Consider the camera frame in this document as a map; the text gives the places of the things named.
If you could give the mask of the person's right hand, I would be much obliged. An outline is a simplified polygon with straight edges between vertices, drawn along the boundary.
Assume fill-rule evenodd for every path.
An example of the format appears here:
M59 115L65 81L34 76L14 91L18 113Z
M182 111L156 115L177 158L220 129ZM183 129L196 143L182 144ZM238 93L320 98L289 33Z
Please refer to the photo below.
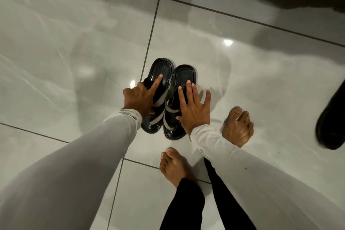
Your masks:
M178 95L181 116L183 115L185 118L185 123L181 125L188 136L191 135L194 128L210 124L210 110L203 110L203 103L201 103L195 84L193 86L194 104L192 106L187 105L188 101L185 99L182 86L178 87Z

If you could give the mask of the person's left hand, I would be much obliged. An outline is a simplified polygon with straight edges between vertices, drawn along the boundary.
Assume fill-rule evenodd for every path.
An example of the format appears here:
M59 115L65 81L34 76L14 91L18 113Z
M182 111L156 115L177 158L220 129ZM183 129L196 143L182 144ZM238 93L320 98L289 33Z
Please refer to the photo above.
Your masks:
M160 74L149 89L145 87L143 82L138 82L134 88L125 88L123 90L124 109L138 111L143 119L150 114L154 114L152 110L153 97L162 78L163 75Z

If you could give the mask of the black sandal with grey straps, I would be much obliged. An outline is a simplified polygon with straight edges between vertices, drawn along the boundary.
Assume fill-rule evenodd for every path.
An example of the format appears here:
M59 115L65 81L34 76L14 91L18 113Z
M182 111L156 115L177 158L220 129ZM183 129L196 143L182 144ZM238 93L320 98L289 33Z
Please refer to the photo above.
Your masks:
M183 138L186 135L177 116L181 116L180 101L179 101L179 86L182 87L186 103L188 103L186 83L190 80L191 83L196 83L196 71L190 65L180 65L174 70L168 94L165 100L165 113L163 116L163 130L167 139L175 141Z
M143 81L145 88L150 89L158 76L162 75L162 80L153 96L151 113L143 119L141 124L142 129L147 133L154 134L162 127L165 101L174 69L175 67L169 59L158 58L153 62L148 77Z

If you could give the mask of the person's left forearm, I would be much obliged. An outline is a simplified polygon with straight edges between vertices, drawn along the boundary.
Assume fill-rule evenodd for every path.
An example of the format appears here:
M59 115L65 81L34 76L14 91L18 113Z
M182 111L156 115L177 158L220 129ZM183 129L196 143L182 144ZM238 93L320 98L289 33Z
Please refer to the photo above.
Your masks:
M20 172L0 190L0 230L90 230L141 122L121 109Z

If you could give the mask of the person's right forearm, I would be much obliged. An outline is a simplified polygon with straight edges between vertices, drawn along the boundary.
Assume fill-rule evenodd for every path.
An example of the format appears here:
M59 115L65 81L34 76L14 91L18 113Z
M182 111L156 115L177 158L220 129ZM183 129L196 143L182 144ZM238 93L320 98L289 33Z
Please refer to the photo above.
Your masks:
M300 180L233 145L211 125L194 128L190 139L257 230L345 230L345 211Z

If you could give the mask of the person's right foot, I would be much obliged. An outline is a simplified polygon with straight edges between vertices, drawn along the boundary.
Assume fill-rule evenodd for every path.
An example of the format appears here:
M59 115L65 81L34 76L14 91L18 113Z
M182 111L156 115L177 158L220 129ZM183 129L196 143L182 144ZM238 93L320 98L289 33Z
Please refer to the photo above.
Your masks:
M239 106L232 108L222 125L221 134L227 141L242 148L254 134L249 112Z

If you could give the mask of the person's foot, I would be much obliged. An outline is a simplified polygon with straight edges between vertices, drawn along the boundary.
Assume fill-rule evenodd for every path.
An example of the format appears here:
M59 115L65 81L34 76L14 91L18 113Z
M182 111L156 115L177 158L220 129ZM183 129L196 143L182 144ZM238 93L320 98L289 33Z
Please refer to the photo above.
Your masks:
M182 179L190 180L200 187L186 158L175 148L169 147L161 153L159 169L175 188L178 188Z
M254 134L249 112L239 106L232 108L222 125L221 134L227 141L242 148Z

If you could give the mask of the person's left foot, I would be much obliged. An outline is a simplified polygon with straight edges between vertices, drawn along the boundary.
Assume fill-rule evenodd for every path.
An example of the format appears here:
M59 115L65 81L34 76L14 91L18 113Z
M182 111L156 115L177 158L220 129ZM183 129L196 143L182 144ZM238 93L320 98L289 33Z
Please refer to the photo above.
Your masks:
M169 147L161 153L159 169L175 188L178 188L182 179L190 180L200 187L186 158L175 148Z

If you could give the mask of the person's left leg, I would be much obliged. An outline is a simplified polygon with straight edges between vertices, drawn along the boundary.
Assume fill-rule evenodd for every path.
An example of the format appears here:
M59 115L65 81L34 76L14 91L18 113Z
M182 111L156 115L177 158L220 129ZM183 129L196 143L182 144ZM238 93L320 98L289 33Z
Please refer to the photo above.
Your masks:
M201 230L204 206L205 197L199 185L181 179L159 230Z

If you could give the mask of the person's leg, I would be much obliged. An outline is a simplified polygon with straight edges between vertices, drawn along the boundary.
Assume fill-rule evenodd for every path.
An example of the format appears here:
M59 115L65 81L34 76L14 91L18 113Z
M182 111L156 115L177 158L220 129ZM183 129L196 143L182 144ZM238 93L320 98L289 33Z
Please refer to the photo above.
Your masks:
M159 230L201 230L204 206L205 197L199 185L181 179Z
M213 196L225 230L257 230L247 213L236 201L211 162L204 158Z

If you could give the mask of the person's right leg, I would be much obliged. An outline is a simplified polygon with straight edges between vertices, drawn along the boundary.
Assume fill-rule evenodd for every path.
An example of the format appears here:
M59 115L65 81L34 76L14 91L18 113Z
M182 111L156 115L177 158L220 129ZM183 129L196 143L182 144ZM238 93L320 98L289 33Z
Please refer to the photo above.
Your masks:
M225 230L257 230L247 213L236 201L211 162L204 158L213 196Z

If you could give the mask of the black object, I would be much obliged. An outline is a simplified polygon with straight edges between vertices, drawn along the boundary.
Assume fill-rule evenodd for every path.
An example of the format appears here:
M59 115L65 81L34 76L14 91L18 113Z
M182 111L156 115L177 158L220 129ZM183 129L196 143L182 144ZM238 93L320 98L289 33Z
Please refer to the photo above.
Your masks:
M345 143L345 80L319 116L315 135L318 143L330 150Z

